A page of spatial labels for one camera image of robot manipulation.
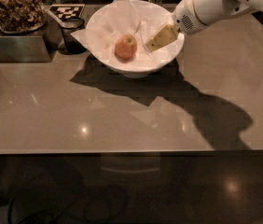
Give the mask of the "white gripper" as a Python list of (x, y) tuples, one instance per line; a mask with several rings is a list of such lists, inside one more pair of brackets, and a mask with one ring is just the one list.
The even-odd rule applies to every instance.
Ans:
[(185, 35), (205, 30), (208, 27), (206, 2), (207, 0), (182, 0), (172, 13), (176, 27), (170, 23), (160, 27), (147, 39), (145, 49), (154, 52), (172, 44), (178, 39), (178, 30)]

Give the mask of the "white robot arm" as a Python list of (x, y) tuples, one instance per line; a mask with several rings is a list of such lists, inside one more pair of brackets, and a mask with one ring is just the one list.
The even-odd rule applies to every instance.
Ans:
[(213, 23), (252, 10), (263, 12), (263, 0), (182, 0), (172, 13), (173, 22), (163, 25), (145, 46), (153, 52), (174, 42), (180, 33), (194, 35)]

